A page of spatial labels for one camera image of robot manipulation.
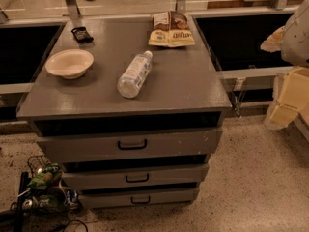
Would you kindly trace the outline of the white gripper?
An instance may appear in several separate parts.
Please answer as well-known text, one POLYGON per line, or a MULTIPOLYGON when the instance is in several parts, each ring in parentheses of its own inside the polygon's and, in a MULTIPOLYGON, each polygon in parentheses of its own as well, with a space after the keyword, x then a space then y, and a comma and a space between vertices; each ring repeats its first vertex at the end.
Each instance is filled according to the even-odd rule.
POLYGON ((285 76, 282 73, 275 76, 272 97, 264 124, 270 130, 281 130, 297 117, 297 111, 309 103, 309 69, 296 67, 285 76), (277 100, 290 109, 277 105, 277 100))

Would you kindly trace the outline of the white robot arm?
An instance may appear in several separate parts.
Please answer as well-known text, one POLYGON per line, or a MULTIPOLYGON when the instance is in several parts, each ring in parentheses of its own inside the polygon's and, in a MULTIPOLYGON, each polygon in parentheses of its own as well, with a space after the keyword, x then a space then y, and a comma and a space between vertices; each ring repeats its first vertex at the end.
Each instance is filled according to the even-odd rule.
POLYGON ((273 101, 265 125, 271 130, 286 128, 309 103, 309 0, 304 0, 286 24, 261 44, 266 52, 281 53, 293 67, 274 79, 273 101))

